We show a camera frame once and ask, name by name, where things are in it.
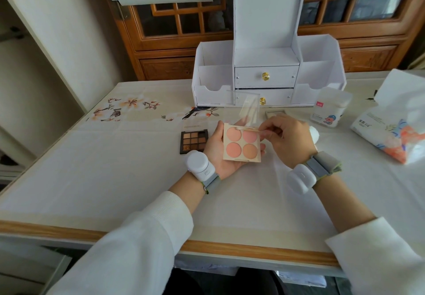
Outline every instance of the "wrist strap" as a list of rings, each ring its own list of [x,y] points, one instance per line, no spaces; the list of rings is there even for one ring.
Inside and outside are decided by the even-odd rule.
[[[304,165],[316,176],[316,180],[342,171],[341,161],[324,151],[313,155]]]
[[[221,179],[218,174],[214,173],[210,178],[201,183],[204,186],[205,194],[210,194],[210,192],[212,192],[218,185],[220,185]]]

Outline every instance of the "white table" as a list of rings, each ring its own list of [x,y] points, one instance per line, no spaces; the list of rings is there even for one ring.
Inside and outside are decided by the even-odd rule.
[[[401,165],[349,129],[375,105],[367,99],[381,83],[349,81],[353,102],[337,128],[316,125],[317,146],[342,160],[341,175],[359,198],[425,255],[425,191],[418,184],[425,163]],[[88,249],[184,173],[180,132],[192,105],[190,80],[118,84],[3,191],[0,236]],[[189,119],[212,134],[234,111],[210,109]],[[308,120],[311,108],[286,111]],[[261,163],[244,166],[203,199],[177,258],[342,276],[324,242],[336,233],[329,217],[313,192],[298,196],[286,187],[287,171],[268,145]]]

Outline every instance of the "brown eyeshadow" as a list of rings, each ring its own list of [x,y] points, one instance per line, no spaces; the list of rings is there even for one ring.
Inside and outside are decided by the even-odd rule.
[[[186,154],[190,151],[203,151],[208,141],[208,131],[182,132],[180,139],[180,154]]]

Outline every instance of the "hand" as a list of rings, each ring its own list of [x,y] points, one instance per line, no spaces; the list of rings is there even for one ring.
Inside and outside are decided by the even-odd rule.
[[[269,118],[258,129],[261,136],[271,142],[279,159],[292,169],[317,153],[306,122],[279,114]]]
[[[214,134],[208,139],[204,149],[204,154],[214,165],[215,172],[220,176],[221,180],[226,179],[247,162],[223,160],[224,144],[223,144],[224,123],[218,121]],[[260,150],[263,156],[266,145],[261,143]]]

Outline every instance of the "wooden table trim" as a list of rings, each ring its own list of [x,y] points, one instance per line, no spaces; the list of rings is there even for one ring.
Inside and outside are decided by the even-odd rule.
[[[107,232],[0,220],[0,233],[16,236],[97,242]],[[181,251],[339,267],[332,253],[187,240]]]

